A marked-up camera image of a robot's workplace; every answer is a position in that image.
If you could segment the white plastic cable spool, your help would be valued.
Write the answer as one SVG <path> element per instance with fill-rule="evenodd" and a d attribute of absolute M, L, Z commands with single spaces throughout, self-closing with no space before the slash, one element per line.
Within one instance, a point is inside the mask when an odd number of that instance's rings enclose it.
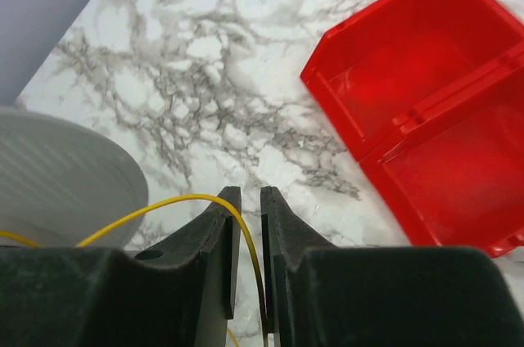
<path fill-rule="evenodd" d="M 149 202 L 134 158 L 95 131 L 1 109 L 1 229 L 40 246 L 74 246 Z"/>

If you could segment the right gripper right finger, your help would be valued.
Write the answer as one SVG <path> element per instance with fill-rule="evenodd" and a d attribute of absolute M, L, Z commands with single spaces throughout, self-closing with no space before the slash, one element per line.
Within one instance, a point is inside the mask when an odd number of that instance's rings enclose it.
<path fill-rule="evenodd" d="M 466 247 L 338 247 L 276 187 L 260 193 L 268 331 L 278 346 L 520 346 L 494 263 Z"/>

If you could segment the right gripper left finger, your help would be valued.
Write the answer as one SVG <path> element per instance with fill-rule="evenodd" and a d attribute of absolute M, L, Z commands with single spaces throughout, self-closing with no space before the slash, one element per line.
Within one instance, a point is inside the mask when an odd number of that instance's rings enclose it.
<path fill-rule="evenodd" d="M 234 314 L 238 187 L 145 250 L 1 247 L 4 346 L 223 346 Z"/>

